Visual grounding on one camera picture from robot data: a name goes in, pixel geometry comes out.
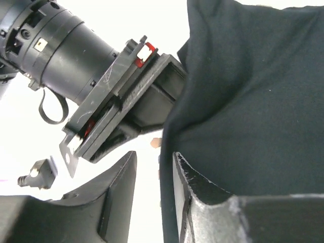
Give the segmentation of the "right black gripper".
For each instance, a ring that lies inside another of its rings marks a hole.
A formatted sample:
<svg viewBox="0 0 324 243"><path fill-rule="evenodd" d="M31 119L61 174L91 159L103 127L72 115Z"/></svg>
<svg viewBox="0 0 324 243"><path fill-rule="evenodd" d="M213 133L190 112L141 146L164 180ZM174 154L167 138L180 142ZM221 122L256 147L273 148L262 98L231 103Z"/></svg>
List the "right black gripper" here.
<svg viewBox="0 0 324 243"><path fill-rule="evenodd" d="M144 36L129 40L66 123L60 152L71 177L126 142L160 130L186 79L181 63Z"/></svg>

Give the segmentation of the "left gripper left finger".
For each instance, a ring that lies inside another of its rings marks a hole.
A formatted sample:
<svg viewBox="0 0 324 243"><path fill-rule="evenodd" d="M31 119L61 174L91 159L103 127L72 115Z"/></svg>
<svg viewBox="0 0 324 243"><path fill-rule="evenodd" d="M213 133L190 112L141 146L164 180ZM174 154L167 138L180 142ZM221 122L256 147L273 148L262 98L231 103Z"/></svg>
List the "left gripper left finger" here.
<svg viewBox="0 0 324 243"><path fill-rule="evenodd" d="M137 155L129 151L61 200L1 196L1 242L127 242L136 173Z"/></svg>

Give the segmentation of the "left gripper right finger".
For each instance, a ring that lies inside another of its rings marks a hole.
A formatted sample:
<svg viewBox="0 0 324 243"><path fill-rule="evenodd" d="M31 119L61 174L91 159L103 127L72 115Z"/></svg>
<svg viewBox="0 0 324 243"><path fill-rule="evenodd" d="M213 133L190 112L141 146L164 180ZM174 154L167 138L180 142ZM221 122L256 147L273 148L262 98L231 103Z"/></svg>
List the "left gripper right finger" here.
<svg viewBox="0 0 324 243"><path fill-rule="evenodd" d="M180 242L323 242L323 195L236 196L173 154Z"/></svg>

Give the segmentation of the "black t shirt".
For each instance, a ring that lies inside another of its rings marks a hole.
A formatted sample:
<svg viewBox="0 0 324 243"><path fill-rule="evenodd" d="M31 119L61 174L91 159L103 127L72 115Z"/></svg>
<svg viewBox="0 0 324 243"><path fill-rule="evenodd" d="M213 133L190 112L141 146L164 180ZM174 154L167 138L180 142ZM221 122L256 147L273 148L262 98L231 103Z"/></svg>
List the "black t shirt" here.
<svg viewBox="0 0 324 243"><path fill-rule="evenodd" d="M172 154L235 195L323 192L323 6L188 1L186 84L160 154L165 242L178 241Z"/></svg>

